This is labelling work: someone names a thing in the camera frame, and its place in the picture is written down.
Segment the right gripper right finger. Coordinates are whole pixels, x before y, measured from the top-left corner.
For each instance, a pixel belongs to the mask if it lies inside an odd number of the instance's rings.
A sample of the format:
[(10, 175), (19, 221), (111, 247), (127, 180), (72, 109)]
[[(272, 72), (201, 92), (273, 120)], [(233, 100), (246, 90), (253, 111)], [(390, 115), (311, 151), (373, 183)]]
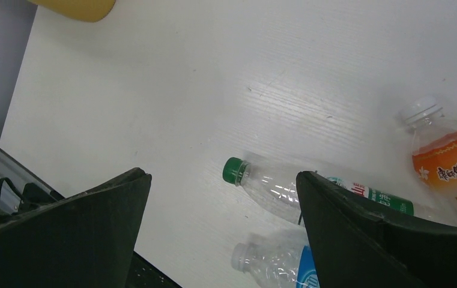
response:
[(322, 287), (457, 287), (457, 227), (424, 220), (328, 181), (296, 177)]

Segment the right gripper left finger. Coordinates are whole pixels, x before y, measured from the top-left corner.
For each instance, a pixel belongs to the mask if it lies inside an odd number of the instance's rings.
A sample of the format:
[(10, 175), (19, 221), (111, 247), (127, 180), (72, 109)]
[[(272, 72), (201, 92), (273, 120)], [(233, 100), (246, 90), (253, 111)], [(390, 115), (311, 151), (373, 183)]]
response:
[(124, 287), (151, 181), (134, 168), (31, 211), (0, 209), (0, 287)]

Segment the blue label clear bottle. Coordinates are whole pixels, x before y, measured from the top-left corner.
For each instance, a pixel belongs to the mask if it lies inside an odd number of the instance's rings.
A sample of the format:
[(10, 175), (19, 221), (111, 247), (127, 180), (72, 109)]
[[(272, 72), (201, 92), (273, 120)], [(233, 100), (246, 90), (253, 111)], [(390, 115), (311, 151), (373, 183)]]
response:
[(234, 270), (249, 274), (259, 287), (320, 287), (304, 228), (249, 234), (232, 252)]

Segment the green cap water bottle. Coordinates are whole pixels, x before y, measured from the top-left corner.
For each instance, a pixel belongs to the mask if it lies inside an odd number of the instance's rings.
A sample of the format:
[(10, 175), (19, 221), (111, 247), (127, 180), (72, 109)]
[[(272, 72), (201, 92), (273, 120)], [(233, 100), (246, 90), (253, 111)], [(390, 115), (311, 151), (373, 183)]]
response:
[(407, 215), (457, 227), (457, 208), (411, 184), (372, 176), (314, 158), (286, 161), (252, 154), (229, 158), (222, 172), (225, 182), (241, 187), (262, 208), (290, 223), (304, 226), (298, 199), (299, 172), (315, 172), (340, 188)]

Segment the orange drink bottle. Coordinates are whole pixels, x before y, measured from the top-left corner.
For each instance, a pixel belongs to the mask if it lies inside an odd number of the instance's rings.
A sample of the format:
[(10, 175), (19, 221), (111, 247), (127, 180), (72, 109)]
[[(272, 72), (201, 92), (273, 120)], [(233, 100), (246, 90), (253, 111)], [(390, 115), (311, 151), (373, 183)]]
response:
[(432, 96), (406, 105), (399, 115), (413, 134), (414, 171), (457, 215), (457, 119), (445, 117)]

